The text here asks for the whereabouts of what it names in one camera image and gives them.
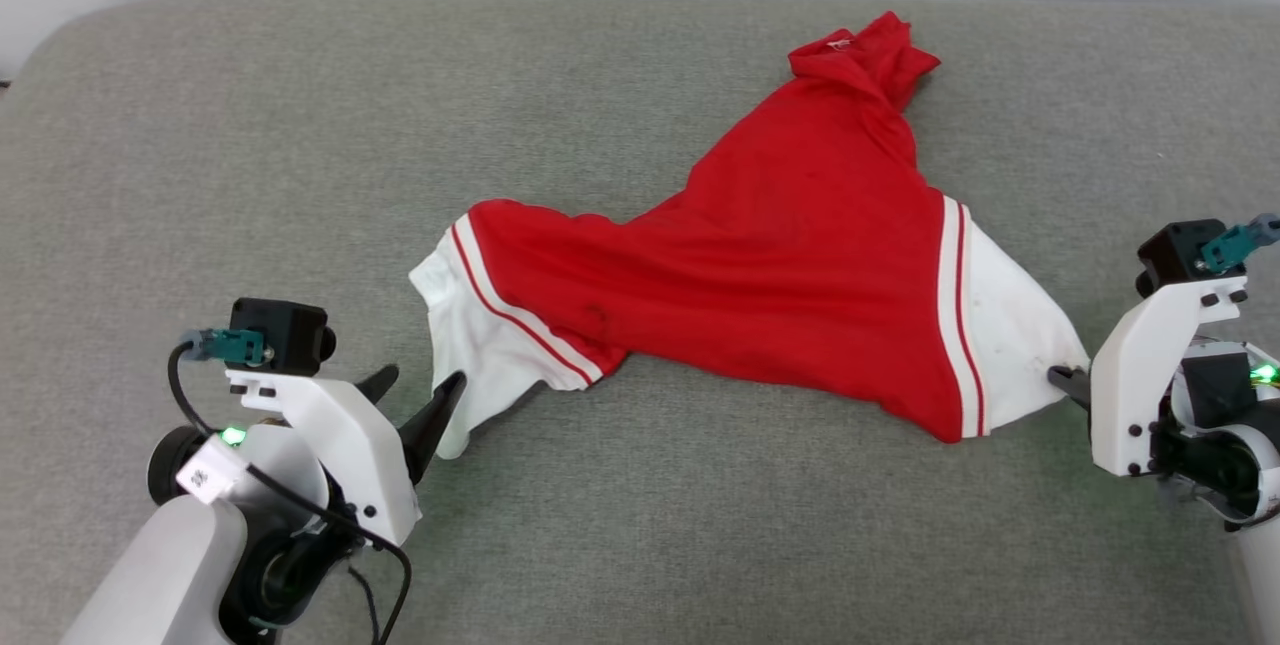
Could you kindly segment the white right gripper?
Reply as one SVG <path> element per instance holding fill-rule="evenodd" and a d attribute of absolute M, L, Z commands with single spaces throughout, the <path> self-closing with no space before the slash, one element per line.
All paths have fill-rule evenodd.
<path fill-rule="evenodd" d="M 1149 471 L 1149 424 L 1204 322 L 1240 316 L 1231 299 L 1248 276 L 1161 285 L 1130 308 L 1094 354 L 1089 372 L 1052 366 L 1047 381 L 1091 412 L 1096 466 L 1120 477 Z"/>

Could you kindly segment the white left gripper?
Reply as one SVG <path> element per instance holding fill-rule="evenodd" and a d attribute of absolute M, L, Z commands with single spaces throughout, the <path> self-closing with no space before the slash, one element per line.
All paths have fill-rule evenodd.
<path fill-rule="evenodd" d="M 465 372 L 452 372 L 398 434 L 375 404 L 399 375 L 397 363 L 385 363 L 356 385 L 278 372 L 225 372 L 229 384 L 244 386 L 239 395 L 244 407 L 280 413 L 293 427 L 357 506 L 360 526 L 397 546 L 421 518 L 415 486 L 435 457 L 467 381 Z"/>

